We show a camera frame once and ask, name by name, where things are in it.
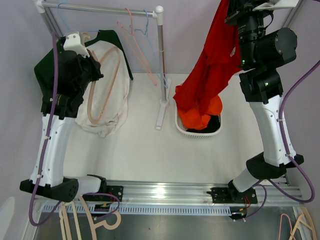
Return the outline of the beige wooden hanger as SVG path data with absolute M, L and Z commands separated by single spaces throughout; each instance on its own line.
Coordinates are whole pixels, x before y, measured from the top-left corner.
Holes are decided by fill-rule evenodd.
M 118 35 L 102 30 L 87 42 L 88 50 L 101 64 L 103 77 L 89 84 L 79 108 L 76 122 L 80 126 L 117 124 L 126 96 L 128 73 Z

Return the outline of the red t-shirt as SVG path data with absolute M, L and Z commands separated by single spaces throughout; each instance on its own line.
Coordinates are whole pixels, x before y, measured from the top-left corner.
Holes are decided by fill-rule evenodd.
M 203 50 L 187 79 L 176 86 L 177 109 L 199 107 L 205 113 L 231 77 L 240 71 L 241 57 L 236 26 L 225 23 L 229 1 L 222 0 L 211 23 Z

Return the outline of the pink plastic hanger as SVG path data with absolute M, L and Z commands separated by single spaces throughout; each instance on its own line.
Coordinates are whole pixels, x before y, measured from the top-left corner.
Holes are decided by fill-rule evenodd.
M 152 72 L 150 63 L 146 57 L 146 55 L 143 53 L 135 35 L 134 31 L 134 21 L 133 21 L 133 15 L 132 12 L 128 9 L 125 8 L 126 12 L 130 16 L 130 25 L 129 29 L 127 29 L 121 22 L 117 22 L 117 26 L 120 30 L 121 35 L 124 37 L 125 42 L 129 45 L 131 51 L 135 55 L 136 59 L 142 66 L 144 72 L 147 74 L 151 82 L 153 83 L 154 86 L 157 86 L 158 80 L 155 74 Z

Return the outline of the black t-shirt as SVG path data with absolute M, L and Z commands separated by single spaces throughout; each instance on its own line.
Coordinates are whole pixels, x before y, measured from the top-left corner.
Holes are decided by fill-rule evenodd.
M 220 116 L 211 115 L 210 120 L 207 124 L 207 127 L 201 130 L 189 128 L 186 131 L 190 133 L 197 133 L 197 134 L 211 134 L 218 131 L 221 127 L 221 119 Z

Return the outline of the orange t-shirt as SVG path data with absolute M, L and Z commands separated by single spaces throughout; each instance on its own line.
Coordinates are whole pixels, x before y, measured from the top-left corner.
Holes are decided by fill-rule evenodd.
M 212 117 L 219 117 L 223 110 L 221 98 L 217 95 L 209 102 L 208 109 L 200 113 L 198 106 L 189 110 L 177 109 L 178 116 L 183 126 L 187 129 L 203 130 L 209 125 Z

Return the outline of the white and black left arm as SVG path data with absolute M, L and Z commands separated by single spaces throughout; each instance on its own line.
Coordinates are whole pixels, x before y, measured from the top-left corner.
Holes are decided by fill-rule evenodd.
M 103 77 L 101 65 L 90 51 L 81 54 L 63 50 L 54 55 L 53 61 L 53 84 L 42 98 L 44 130 L 37 161 L 31 176 L 21 181 L 19 189 L 60 202 L 71 202 L 87 194 L 101 201 L 108 194 L 101 177 L 64 176 L 68 139 L 87 86 Z

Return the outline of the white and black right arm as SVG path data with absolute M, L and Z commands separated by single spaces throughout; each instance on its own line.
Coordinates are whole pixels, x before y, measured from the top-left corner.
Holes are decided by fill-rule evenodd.
M 260 132 L 263 152 L 246 161 L 245 170 L 229 182 L 227 196 L 240 202 L 258 181 L 277 179 L 288 168 L 304 162 L 290 145 L 285 148 L 279 117 L 283 86 L 277 68 L 297 57 L 298 37 L 288 27 L 266 34 L 264 18 L 273 16 L 279 0 L 231 0 L 225 23 L 237 27 L 241 69 L 240 87 L 252 109 Z

